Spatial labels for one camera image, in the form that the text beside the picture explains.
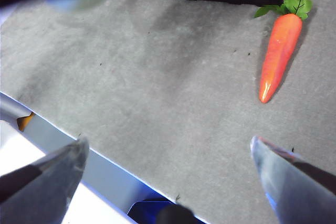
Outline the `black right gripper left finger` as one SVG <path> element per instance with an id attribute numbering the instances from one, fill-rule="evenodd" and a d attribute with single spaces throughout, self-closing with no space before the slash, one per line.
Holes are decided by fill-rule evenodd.
<path id="1" fill-rule="evenodd" d="M 2 175 L 1 223 L 62 223 L 88 155 L 88 140 L 79 138 Z"/>

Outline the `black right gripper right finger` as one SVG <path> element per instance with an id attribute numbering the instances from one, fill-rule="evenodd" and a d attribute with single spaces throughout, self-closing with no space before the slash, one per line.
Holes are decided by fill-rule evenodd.
<path id="1" fill-rule="evenodd" d="M 335 223 L 335 175 L 254 136 L 250 151 L 279 223 Z"/>

